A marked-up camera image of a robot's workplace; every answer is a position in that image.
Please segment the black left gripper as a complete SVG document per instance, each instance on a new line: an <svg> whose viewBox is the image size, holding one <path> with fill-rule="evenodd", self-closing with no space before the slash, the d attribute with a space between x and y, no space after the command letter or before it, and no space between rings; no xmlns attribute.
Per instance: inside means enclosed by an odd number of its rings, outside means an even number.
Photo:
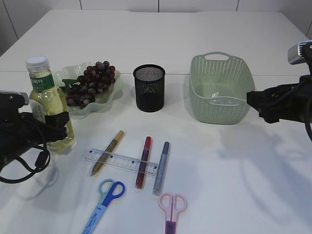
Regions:
<svg viewBox="0 0 312 234"><path fill-rule="evenodd" d="M0 167L4 168L15 157L31 148L41 146L44 141L56 142L67 137L65 125L70 120L68 112L45 115L45 123L33 118L31 113L23 112L19 118L0 124Z"/></svg>

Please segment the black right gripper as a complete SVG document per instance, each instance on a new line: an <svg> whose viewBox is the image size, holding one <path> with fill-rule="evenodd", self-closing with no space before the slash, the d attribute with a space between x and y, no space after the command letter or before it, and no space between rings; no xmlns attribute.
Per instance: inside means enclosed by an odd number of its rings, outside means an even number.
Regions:
<svg viewBox="0 0 312 234"><path fill-rule="evenodd" d="M267 123L281 119L303 122L304 105L312 94L312 77L304 75L298 83L281 84L246 94L247 104L259 112Z"/></svg>

